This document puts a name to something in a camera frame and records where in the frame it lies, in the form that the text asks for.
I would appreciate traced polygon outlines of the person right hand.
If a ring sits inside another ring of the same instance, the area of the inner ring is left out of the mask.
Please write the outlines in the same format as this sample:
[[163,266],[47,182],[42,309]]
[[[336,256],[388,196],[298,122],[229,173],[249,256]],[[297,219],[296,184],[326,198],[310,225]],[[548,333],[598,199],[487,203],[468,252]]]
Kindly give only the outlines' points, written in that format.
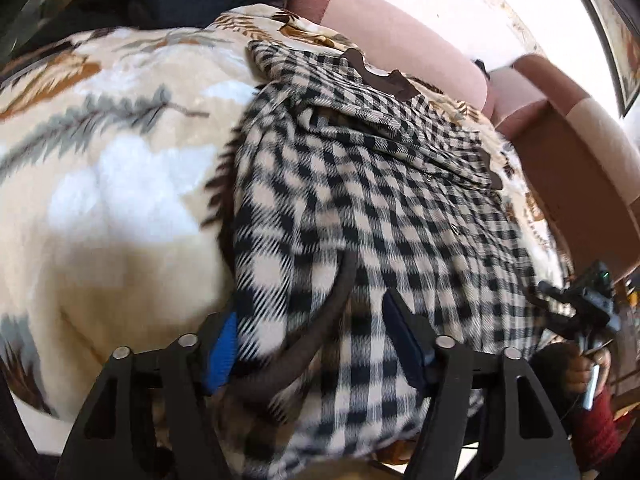
[[600,348],[597,352],[584,356],[576,344],[566,347],[568,360],[563,373],[563,387],[567,393],[585,393],[595,365],[600,366],[599,379],[594,389],[594,395],[600,396],[605,389],[608,374],[610,374],[612,356],[608,347]]

